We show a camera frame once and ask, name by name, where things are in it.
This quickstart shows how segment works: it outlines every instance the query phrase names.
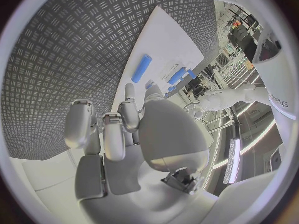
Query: textured gray panel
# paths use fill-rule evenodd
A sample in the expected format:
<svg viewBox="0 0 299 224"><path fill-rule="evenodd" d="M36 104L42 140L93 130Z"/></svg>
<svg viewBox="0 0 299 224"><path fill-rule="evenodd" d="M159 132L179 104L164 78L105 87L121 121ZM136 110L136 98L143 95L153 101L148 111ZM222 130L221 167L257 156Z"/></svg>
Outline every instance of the textured gray panel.
<svg viewBox="0 0 299 224"><path fill-rule="evenodd" d="M2 90L12 157L45 160L67 150L64 119L74 99L92 100L98 116L110 110L130 51L156 5L204 56L215 49L213 0L49 0L38 11L13 49Z"/></svg>

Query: diamond plate surface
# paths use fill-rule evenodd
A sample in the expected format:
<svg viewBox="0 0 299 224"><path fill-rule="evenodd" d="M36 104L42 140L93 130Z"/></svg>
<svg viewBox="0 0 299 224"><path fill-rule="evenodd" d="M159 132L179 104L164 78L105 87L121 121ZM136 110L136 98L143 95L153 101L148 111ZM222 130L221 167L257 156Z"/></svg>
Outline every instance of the diamond plate surface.
<svg viewBox="0 0 299 224"><path fill-rule="evenodd" d="M202 54L218 43L213 0L49 0L17 41L2 90L11 156L45 160L65 150L64 120L77 98L109 111L126 61L155 6Z"/></svg>

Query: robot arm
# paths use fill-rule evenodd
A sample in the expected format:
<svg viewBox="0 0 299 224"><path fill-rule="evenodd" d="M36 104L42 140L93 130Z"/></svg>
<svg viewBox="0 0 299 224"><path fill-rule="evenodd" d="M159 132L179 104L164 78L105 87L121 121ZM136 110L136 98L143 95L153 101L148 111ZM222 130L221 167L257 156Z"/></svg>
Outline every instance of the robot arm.
<svg viewBox="0 0 299 224"><path fill-rule="evenodd" d="M233 106L238 101L259 101L270 105L269 94L266 88L256 87L253 84L243 84L236 89L222 89L208 91L201 96L197 103L190 103L185 109L196 119L201 119L205 111L217 111Z"/></svg>

